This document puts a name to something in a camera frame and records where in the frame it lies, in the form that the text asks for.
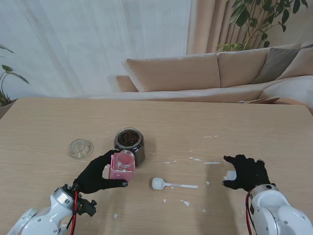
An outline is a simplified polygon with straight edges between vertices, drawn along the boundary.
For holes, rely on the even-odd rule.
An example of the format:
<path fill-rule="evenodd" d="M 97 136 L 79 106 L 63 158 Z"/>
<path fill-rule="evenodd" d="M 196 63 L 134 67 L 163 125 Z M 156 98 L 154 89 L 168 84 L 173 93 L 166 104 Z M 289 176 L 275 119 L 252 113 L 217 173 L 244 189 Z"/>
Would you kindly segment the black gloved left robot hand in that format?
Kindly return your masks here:
<path fill-rule="evenodd" d="M 124 179 L 105 179 L 102 176 L 105 166 L 111 163 L 111 156 L 119 152 L 119 150 L 110 150 L 92 160 L 73 181 L 73 188 L 78 192 L 91 194 L 109 188 L 127 187 L 128 182 Z"/>

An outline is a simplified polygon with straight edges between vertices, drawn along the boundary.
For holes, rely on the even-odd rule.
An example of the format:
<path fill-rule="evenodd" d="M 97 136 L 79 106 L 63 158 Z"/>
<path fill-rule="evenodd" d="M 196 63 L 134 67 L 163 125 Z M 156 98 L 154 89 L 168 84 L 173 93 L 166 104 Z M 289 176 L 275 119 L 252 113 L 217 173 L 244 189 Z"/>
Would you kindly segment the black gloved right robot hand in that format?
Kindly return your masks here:
<path fill-rule="evenodd" d="M 236 171 L 235 180 L 224 180 L 223 185 L 234 190 L 243 189 L 246 192 L 253 190 L 259 185 L 274 185 L 268 178 L 265 163 L 262 160 L 255 161 L 245 155 L 235 157 L 224 156 L 224 160 L 231 163 Z"/>

